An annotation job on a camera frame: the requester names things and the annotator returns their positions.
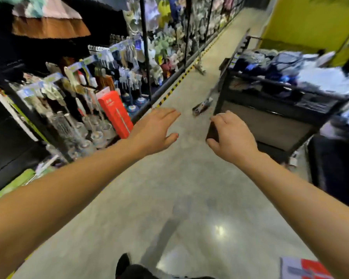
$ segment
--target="hand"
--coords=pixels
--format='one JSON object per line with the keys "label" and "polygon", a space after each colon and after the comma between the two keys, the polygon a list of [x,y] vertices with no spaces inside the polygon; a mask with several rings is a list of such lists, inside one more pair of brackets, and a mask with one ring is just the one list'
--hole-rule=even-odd
{"label": "hand", "polygon": [[180,115],[174,108],[155,108],[136,123],[128,140],[139,146],[144,157],[161,152],[179,137],[177,133],[167,136],[167,131]]}
{"label": "hand", "polygon": [[211,117],[219,133],[219,143],[207,139],[208,146],[220,158],[236,165],[255,158],[260,152],[247,125],[231,111]]}

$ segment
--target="forearm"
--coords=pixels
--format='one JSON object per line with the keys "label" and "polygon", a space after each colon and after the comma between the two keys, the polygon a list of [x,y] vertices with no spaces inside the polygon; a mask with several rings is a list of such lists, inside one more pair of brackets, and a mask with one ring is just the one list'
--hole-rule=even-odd
{"label": "forearm", "polygon": [[349,279],[349,207],[259,153],[240,167],[335,278]]}
{"label": "forearm", "polygon": [[121,140],[0,199],[0,278],[141,158],[140,151],[129,143]]}

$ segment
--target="person's left arm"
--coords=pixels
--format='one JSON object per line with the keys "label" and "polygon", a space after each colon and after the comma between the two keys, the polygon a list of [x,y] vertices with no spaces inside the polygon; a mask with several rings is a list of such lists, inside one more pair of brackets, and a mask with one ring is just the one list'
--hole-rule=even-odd
{"label": "person's left arm", "polygon": [[0,279],[81,212],[114,178],[138,160],[168,148],[178,138],[169,126],[180,116],[157,108],[128,139],[79,159],[0,198]]}

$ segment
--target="person's left hand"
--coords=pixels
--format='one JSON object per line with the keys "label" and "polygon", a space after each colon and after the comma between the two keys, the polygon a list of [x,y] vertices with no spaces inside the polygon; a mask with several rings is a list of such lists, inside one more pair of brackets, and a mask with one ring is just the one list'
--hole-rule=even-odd
{"label": "person's left hand", "polygon": [[167,131],[180,115],[174,108],[155,108],[136,123],[127,140],[138,145],[144,156],[161,152],[179,137],[177,133],[167,136]]}

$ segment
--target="aisle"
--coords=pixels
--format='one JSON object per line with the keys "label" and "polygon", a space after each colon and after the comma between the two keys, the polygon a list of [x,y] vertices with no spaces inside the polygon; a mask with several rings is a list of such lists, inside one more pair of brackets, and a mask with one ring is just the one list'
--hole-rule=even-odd
{"label": "aisle", "polygon": [[206,76],[191,71],[164,102],[182,116],[163,153],[138,162],[42,245],[13,279],[111,279],[120,255],[165,272],[219,279],[279,277],[279,257],[314,258],[257,187],[208,148],[213,109],[194,118],[248,27],[265,13],[243,10],[204,56]]}

